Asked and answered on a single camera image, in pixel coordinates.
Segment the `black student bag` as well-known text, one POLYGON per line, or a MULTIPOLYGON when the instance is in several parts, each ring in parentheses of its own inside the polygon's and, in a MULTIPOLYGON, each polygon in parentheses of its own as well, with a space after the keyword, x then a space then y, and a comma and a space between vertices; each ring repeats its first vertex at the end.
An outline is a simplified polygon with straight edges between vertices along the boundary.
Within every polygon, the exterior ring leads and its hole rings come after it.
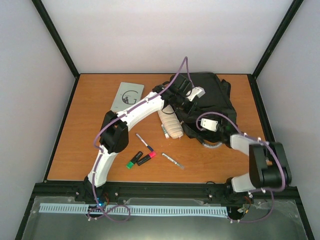
MULTIPOLYGON (((173 78, 172 75, 169 81, 160 85, 167 86, 173 78)), ((206 118, 218 121, 218 126, 231 125, 228 120, 212 114, 213 112, 228 117, 234 124, 237 123, 237 112, 230 99, 231 84, 224 79, 220 80, 213 72, 180 73, 176 79, 176 84, 184 90, 187 89, 187 86, 201 87, 205 90, 205 94, 195 101, 197 109, 191 114, 182 111, 175 112, 184 133, 190 139, 197 139, 204 147, 209 149, 215 149, 223 145, 224 143, 221 142, 221 136, 217 131, 203 129, 200 123, 202 118, 206 118)))

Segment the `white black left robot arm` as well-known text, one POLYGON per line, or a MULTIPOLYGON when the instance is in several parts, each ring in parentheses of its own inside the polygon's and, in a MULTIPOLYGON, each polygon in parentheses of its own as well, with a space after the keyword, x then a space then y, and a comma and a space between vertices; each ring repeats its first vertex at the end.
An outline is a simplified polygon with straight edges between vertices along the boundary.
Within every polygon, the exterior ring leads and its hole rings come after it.
POLYGON ((107 175, 116 158, 129 144, 129 132, 149 115, 161 111, 167 105, 177 104, 188 112, 192 109, 196 100, 205 91, 201 87, 187 86, 186 90, 179 87, 177 79, 173 79, 168 85, 157 85, 137 103, 124 110, 108 111, 103 119, 102 126, 93 141, 93 146, 98 149, 98 155, 94 165, 85 178, 89 182, 86 195, 92 201, 99 201, 104 195, 104 185, 107 175))

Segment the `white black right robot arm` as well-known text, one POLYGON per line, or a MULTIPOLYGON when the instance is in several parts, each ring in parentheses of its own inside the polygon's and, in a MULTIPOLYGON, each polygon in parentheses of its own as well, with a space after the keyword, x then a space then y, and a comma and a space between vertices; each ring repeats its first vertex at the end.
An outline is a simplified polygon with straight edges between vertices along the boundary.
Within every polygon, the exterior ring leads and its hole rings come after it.
POLYGON ((222 143, 245 154, 249 160, 247 173, 226 180, 224 195, 227 198, 241 193, 281 192, 291 184, 292 173, 282 143, 249 136, 236 125, 219 125, 217 132, 222 143))

